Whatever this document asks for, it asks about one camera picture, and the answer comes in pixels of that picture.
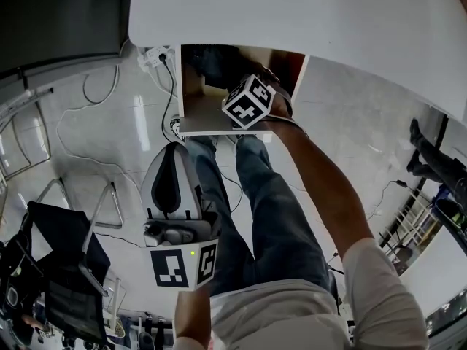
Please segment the gray floor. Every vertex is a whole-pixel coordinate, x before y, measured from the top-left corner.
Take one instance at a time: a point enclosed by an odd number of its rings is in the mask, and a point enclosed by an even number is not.
[[[136,50],[126,48],[126,59],[120,67],[120,82],[112,97],[101,106],[65,114],[60,134],[67,147],[108,163],[118,163],[138,185],[165,140],[160,132],[161,117],[168,96],[157,89],[136,61]],[[162,83],[169,86],[161,68]],[[93,72],[87,82],[88,95],[99,100],[112,84],[113,69]],[[79,75],[55,85],[55,93],[44,98],[40,106],[45,126],[34,117],[34,109],[18,116],[15,126],[19,139],[26,145],[31,161],[47,154],[45,128],[50,140],[50,161],[16,176],[9,182],[8,199],[0,227],[0,238],[8,239],[20,225],[24,203],[34,200],[48,181],[62,176],[75,208],[90,217],[100,192],[108,181],[116,184],[123,207],[125,224],[121,230],[99,229],[99,232],[127,238],[143,244],[144,213],[135,188],[115,166],[101,166],[87,160],[67,157],[58,144],[55,129],[65,109],[86,105],[82,97]],[[169,115],[177,110],[175,102]],[[382,189],[390,180],[401,179],[414,185],[416,179],[405,172],[413,148],[409,143],[409,124],[413,117],[421,121],[422,129],[435,136],[439,113],[430,109],[408,91],[383,79],[330,61],[311,58],[295,106],[296,120],[305,127],[310,138],[341,168],[357,190],[367,215],[380,202]],[[3,144],[11,140],[11,131],[0,136]],[[303,190],[297,170],[280,141],[273,138],[267,144],[274,169],[293,188],[309,219],[309,224],[330,259],[334,245],[321,223],[316,208]],[[221,138],[217,161],[222,172],[238,181],[234,166],[233,146]],[[237,186],[225,181],[229,200],[236,204],[240,193]],[[407,199],[405,189],[390,185],[382,205],[369,224],[375,234],[394,219],[394,211]],[[48,203],[63,205],[58,191],[53,191]],[[246,242],[251,245],[252,217],[246,197],[242,198],[233,220]],[[111,201],[106,201],[102,220],[116,221]],[[40,238],[34,244],[34,254],[47,251]],[[176,293],[155,288],[151,272],[142,263],[142,251],[125,242],[99,236],[112,262],[111,269],[122,279],[127,290],[122,308],[149,311],[155,315],[173,317]],[[340,266],[339,258],[333,265]]]

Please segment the white desk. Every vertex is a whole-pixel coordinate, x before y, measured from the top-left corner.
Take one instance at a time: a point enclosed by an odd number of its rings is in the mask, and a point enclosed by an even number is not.
[[[379,75],[467,123],[467,14],[458,0],[131,0],[138,46],[237,44]]]

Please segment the power strip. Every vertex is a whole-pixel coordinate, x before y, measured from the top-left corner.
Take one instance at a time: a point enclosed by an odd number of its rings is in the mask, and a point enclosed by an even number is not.
[[[138,64],[142,71],[148,72],[150,67],[156,68],[162,64],[159,60],[159,55],[166,55],[166,60],[170,60],[175,56],[175,50],[170,45],[164,45],[162,47],[153,47],[147,51],[143,51],[144,48],[139,49]]]

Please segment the drawer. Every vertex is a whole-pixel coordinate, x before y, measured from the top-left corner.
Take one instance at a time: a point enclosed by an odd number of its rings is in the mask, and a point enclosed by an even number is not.
[[[231,119],[222,111],[222,100],[228,95],[228,91],[205,84],[204,77],[197,75],[195,69],[184,62],[185,47],[187,46],[183,45],[176,49],[180,134],[195,136],[265,132],[258,125],[253,125],[248,130],[232,128]],[[261,63],[276,74],[281,80],[281,86],[291,95],[293,105],[309,56],[269,48],[237,47],[243,56]]]

